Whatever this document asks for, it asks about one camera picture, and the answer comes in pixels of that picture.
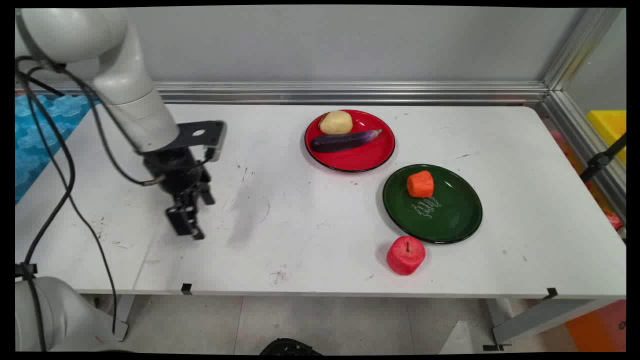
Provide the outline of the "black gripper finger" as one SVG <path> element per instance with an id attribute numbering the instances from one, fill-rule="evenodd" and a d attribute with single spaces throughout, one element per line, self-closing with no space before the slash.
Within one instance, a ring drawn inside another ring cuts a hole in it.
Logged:
<path id="1" fill-rule="evenodd" d="M 191 236 L 194 240 L 205 239 L 198 223 L 199 193 L 187 190 L 173 197 L 173 205 L 166 209 L 166 217 L 178 236 Z"/>
<path id="2" fill-rule="evenodd" d="M 210 183 L 211 183 L 211 176 L 208 173 L 208 171 L 201 170 L 199 180 L 198 180 L 198 192 L 203 202 L 208 206 L 215 205 L 216 203 L 211 193 Z"/>

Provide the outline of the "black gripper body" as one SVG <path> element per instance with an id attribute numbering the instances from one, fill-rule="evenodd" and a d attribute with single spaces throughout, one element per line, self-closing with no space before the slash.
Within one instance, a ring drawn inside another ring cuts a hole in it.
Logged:
<path id="1" fill-rule="evenodd" d="M 146 153 L 142 163 L 154 177 L 162 177 L 159 185 L 172 198 L 185 191 L 198 191 L 201 170 L 213 159 L 213 149 L 205 149 L 205 157 L 197 161 L 187 148 L 174 148 L 162 152 Z"/>

